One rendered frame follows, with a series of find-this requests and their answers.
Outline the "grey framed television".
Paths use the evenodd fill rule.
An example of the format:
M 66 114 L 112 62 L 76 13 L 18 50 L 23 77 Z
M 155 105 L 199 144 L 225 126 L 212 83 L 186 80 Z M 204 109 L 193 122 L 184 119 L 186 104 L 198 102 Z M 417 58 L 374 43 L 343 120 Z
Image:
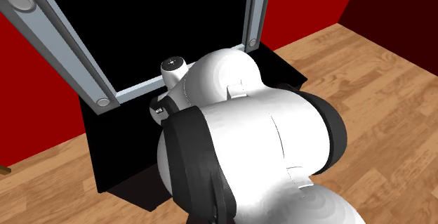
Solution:
M 131 103 L 202 56 L 260 45 L 268 0 L 0 0 L 0 13 L 96 113 Z

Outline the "black television cabinet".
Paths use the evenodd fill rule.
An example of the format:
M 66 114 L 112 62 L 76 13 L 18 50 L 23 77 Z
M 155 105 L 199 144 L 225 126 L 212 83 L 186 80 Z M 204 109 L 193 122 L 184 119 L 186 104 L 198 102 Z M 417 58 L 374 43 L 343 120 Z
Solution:
M 165 91 L 157 88 L 103 114 L 79 102 L 98 192 L 148 211 L 170 199 L 157 169 L 162 128 L 150 114 L 151 99 Z

